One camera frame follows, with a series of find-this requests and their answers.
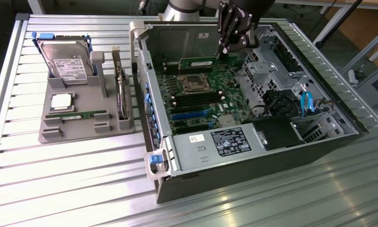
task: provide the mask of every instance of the aluminum table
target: aluminum table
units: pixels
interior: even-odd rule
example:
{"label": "aluminum table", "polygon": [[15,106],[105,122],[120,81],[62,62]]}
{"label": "aluminum table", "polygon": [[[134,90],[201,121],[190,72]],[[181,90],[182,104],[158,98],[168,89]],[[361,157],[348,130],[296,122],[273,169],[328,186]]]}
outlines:
{"label": "aluminum table", "polygon": [[371,133],[308,166],[156,204],[136,97],[133,134],[38,143],[48,68],[30,35],[89,34],[105,74],[118,46],[130,75],[128,24],[157,17],[17,19],[0,75],[0,226],[378,226],[378,117],[294,24],[262,19],[280,24]]}

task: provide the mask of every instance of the hard drive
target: hard drive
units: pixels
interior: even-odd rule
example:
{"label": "hard drive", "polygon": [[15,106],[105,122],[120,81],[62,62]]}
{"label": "hard drive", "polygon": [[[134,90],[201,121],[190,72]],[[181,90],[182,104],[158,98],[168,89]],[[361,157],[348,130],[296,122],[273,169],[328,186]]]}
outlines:
{"label": "hard drive", "polygon": [[50,77],[62,78],[66,85],[86,84],[86,77],[96,75],[96,69],[89,59],[92,51],[89,36],[54,36],[42,33],[33,43],[42,54]]}

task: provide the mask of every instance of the blue pcie slot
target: blue pcie slot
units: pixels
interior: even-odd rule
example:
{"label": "blue pcie slot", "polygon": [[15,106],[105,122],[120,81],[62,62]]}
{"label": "blue pcie slot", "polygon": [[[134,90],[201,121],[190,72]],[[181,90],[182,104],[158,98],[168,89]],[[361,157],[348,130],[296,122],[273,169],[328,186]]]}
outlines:
{"label": "blue pcie slot", "polygon": [[174,120],[184,120],[188,118],[205,117],[208,113],[209,113],[209,110],[197,111],[192,113],[174,114],[172,116],[172,120],[174,121]]}

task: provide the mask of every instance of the hard drive label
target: hard drive label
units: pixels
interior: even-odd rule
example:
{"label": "hard drive label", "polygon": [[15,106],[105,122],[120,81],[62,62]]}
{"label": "hard drive label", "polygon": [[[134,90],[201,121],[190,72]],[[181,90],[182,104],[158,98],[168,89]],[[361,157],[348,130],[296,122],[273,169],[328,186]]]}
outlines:
{"label": "hard drive label", "polygon": [[241,128],[212,132],[220,156],[234,155],[250,151],[250,146]]}
{"label": "hard drive label", "polygon": [[62,80],[86,80],[82,60],[78,59],[54,59],[56,68]]}

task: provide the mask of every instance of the cpu socket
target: cpu socket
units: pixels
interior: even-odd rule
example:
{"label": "cpu socket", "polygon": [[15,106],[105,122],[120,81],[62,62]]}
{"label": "cpu socket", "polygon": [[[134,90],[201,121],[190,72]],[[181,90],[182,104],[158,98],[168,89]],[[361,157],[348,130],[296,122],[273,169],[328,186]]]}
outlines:
{"label": "cpu socket", "polygon": [[184,83],[184,90],[186,94],[212,90],[208,76],[204,73],[185,75],[181,76],[180,79]]}

